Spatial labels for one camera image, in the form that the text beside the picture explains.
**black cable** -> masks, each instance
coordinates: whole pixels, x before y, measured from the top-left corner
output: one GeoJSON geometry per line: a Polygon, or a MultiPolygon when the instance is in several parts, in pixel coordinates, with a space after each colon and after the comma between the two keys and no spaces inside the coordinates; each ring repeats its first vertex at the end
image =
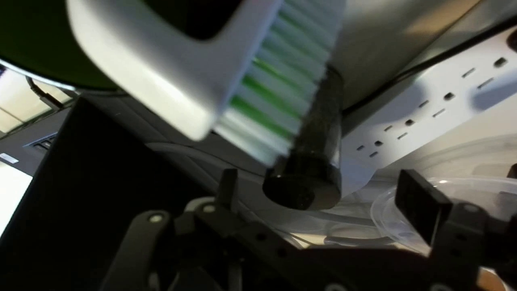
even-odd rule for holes
{"type": "Polygon", "coordinates": [[[488,29],[488,31],[485,31],[485,32],[482,32],[482,34],[479,34],[479,36],[476,36],[476,37],[472,37],[472,39],[453,47],[451,50],[446,50],[446,52],[427,60],[427,62],[422,62],[422,63],[413,66],[413,68],[400,73],[396,78],[393,78],[392,81],[385,83],[382,87],[374,91],[374,94],[371,94],[369,97],[359,100],[358,104],[354,104],[354,105],[351,105],[348,108],[345,108],[341,112],[343,117],[348,117],[353,112],[371,105],[374,100],[377,100],[390,87],[393,87],[393,86],[396,86],[396,84],[400,84],[400,83],[403,83],[403,81],[406,81],[406,79],[409,79],[409,78],[413,78],[413,76],[416,76],[416,75],[419,75],[419,73],[422,73],[422,71],[425,71],[425,70],[429,70],[429,68],[432,68],[432,66],[435,66],[435,65],[438,65],[438,63],[442,63],[442,62],[445,62],[445,60],[448,60],[451,57],[455,57],[455,55],[459,55],[459,53],[466,52],[466,50],[469,50],[471,47],[474,47],[474,45],[477,45],[477,44],[480,44],[480,42],[484,42],[484,41],[487,41],[487,39],[490,39],[490,37],[493,37],[493,36],[497,36],[497,34],[500,34],[500,32],[503,32],[503,31],[506,31],[506,29],[509,29],[513,26],[517,26],[517,15],[511,16],[509,20],[497,24],[495,28],[492,28],[492,29],[488,29]]]}
{"type": "Polygon", "coordinates": [[[51,107],[54,112],[62,112],[65,105],[57,100],[54,96],[44,92],[31,78],[28,78],[31,91],[44,102],[47,107],[51,107]]]}

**toothbrush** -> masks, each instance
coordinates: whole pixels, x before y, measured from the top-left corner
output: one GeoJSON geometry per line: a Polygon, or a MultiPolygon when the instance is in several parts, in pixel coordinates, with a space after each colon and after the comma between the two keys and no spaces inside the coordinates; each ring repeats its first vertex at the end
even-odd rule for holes
{"type": "Polygon", "coordinates": [[[303,128],[343,10],[243,0],[215,36],[196,39],[143,0],[68,0],[80,45],[120,87],[193,141],[215,129],[267,167],[303,128]]]}

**power strip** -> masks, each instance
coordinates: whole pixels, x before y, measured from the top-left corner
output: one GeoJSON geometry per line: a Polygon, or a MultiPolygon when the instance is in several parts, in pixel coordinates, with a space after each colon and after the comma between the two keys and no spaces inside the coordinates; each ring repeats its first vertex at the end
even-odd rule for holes
{"type": "Polygon", "coordinates": [[[508,29],[424,71],[392,102],[341,141],[343,196],[408,154],[450,133],[517,92],[517,52],[508,29]]]}

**white bristle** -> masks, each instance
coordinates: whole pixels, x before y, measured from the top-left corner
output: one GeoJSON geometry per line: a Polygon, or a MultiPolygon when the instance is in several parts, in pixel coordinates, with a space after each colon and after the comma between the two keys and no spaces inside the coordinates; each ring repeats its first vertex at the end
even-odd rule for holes
{"type": "Polygon", "coordinates": [[[267,167],[286,155],[325,76],[343,10],[343,0],[285,0],[215,131],[267,167]]]}

